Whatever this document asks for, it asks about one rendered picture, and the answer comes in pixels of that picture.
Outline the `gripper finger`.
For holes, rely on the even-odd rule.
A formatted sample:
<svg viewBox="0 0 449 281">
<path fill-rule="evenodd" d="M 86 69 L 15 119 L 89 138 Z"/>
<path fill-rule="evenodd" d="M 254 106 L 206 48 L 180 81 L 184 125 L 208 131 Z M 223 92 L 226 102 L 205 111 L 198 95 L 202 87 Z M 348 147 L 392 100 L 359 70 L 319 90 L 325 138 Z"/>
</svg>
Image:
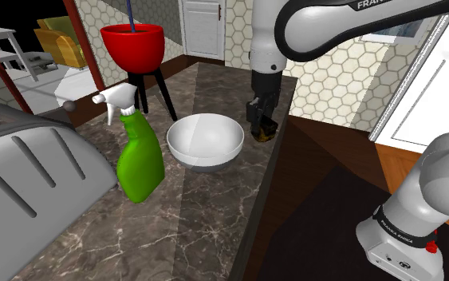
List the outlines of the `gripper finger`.
<svg viewBox="0 0 449 281">
<path fill-rule="evenodd" d="M 258 97 L 255 97 L 252 101 L 246 103 L 246 120 L 250 122 L 250 131 L 252 133 L 260 132 L 262 114 L 263 111 Z"/>
<path fill-rule="evenodd" d="M 264 104 L 264 112 L 263 112 L 263 124 L 264 125 L 277 125 L 278 123 L 273 120 L 273 113 L 277 106 L 277 98 L 276 97 L 268 97 Z"/>
</svg>

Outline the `dark brown lumpy object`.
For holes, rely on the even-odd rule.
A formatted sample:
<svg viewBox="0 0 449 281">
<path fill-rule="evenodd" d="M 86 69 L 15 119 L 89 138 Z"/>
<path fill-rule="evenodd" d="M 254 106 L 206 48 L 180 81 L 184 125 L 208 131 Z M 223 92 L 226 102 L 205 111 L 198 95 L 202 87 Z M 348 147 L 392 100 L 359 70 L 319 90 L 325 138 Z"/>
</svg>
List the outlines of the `dark brown lumpy object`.
<svg viewBox="0 0 449 281">
<path fill-rule="evenodd" d="M 277 132 L 278 123 L 267 116 L 262 116 L 260 121 L 254 122 L 250 126 L 253 138 L 257 142 L 267 142 L 272 140 Z"/>
</svg>

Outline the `white bowl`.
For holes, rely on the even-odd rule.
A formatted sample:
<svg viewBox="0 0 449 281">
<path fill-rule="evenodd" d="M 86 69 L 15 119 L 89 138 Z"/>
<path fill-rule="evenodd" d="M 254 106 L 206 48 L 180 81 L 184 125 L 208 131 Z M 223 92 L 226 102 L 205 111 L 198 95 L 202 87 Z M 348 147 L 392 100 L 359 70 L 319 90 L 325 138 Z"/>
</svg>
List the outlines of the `white bowl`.
<svg viewBox="0 0 449 281">
<path fill-rule="evenodd" d="M 193 172 L 217 172 L 242 150 L 244 131 L 230 117 L 197 113 L 175 122 L 167 131 L 173 157 Z"/>
</svg>

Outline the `white door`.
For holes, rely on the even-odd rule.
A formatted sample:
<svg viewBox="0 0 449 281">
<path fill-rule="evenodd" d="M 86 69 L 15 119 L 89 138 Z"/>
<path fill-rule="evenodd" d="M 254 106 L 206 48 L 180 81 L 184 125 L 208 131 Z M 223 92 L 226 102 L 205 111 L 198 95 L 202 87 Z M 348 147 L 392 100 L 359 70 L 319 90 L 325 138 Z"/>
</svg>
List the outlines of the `white door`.
<svg viewBox="0 0 449 281">
<path fill-rule="evenodd" d="M 186 54 L 223 61 L 225 0 L 180 0 Z"/>
</svg>

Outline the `green spray bottle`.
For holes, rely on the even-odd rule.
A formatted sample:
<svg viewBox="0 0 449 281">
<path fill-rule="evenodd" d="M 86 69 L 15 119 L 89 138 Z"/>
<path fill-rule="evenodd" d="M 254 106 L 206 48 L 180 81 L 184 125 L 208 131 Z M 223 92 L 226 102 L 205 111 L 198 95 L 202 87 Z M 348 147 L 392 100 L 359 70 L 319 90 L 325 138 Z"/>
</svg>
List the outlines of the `green spray bottle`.
<svg viewBox="0 0 449 281">
<path fill-rule="evenodd" d="M 121 83 L 101 91 L 92 98 L 95 104 L 105 103 L 108 124 L 120 110 L 128 142 L 117 161 L 116 175 L 126 196 L 135 204 L 145 201 L 165 176 L 160 143 L 144 115 L 135 107 L 137 88 Z"/>
</svg>

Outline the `red pot on black stand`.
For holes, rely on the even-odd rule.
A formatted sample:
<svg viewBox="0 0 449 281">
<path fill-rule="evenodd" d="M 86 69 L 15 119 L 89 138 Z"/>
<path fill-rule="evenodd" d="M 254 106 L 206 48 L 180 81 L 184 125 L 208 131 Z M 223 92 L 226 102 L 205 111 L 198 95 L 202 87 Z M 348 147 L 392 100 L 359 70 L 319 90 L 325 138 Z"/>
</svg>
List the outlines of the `red pot on black stand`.
<svg viewBox="0 0 449 281">
<path fill-rule="evenodd" d="M 158 83 L 169 115 L 173 121 L 177 121 L 178 117 L 160 69 L 165 50 L 163 28 L 153 24 L 136 24 L 131 0 L 126 0 L 126 7 L 129 23 L 106 26 L 100 30 L 100 34 L 113 61 L 128 73 L 128 81 L 102 91 L 93 101 L 105 102 L 109 117 L 113 116 L 115 108 L 121 109 L 125 116 L 136 110 L 147 113 L 144 77 L 152 75 Z"/>
</svg>

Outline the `dark robot stand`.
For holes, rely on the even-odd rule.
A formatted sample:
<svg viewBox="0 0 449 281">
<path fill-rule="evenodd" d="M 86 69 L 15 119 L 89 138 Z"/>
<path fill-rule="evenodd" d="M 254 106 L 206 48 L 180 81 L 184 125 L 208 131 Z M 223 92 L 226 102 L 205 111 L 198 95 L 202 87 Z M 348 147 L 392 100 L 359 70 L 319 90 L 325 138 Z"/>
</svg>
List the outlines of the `dark robot stand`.
<svg viewBox="0 0 449 281">
<path fill-rule="evenodd" d="M 399 281 L 367 260 L 356 237 L 389 196 L 335 167 L 273 234 L 256 281 Z"/>
</svg>

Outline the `white and wood cabinet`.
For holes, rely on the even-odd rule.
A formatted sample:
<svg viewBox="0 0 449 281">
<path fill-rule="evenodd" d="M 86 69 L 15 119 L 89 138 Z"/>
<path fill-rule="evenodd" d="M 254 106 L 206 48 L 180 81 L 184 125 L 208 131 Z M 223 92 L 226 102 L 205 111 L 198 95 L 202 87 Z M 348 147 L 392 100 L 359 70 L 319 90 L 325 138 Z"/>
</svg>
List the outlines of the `white and wood cabinet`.
<svg viewBox="0 0 449 281">
<path fill-rule="evenodd" d="M 415 236 L 449 221 L 449 15 L 426 37 L 370 138 L 392 192 L 388 219 Z"/>
</svg>

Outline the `grey low table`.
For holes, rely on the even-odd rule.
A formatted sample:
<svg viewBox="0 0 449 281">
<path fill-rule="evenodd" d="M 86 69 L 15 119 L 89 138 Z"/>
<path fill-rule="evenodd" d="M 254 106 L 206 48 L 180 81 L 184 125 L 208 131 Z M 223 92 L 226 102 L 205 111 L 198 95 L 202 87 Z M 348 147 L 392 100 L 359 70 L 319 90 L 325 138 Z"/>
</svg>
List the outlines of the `grey low table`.
<svg viewBox="0 0 449 281">
<path fill-rule="evenodd" d="M 51 53 L 46 52 L 25 52 L 30 66 L 38 73 L 45 73 L 58 69 L 56 62 Z"/>
</svg>

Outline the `grey toaster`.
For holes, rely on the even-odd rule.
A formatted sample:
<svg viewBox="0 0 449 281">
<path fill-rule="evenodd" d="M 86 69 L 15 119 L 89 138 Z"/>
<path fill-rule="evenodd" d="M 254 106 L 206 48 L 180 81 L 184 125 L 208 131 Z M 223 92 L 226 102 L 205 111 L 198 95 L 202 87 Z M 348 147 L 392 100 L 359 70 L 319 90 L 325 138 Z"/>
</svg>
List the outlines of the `grey toaster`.
<svg viewBox="0 0 449 281">
<path fill-rule="evenodd" d="M 117 178 L 68 125 L 0 104 L 0 281 L 10 281 Z"/>
</svg>

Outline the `white framed wall picture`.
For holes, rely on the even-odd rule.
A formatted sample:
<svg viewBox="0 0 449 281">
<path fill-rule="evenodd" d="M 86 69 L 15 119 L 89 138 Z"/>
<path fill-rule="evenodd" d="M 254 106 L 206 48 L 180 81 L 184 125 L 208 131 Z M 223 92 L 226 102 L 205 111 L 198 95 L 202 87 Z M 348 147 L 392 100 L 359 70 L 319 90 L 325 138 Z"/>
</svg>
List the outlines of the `white framed wall picture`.
<svg viewBox="0 0 449 281">
<path fill-rule="evenodd" d="M 360 39 L 363 42 L 415 46 L 421 40 L 427 29 L 427 25 L 428 20 L 419 20 L 366 34 L 361 36 Z"/>
</svg>

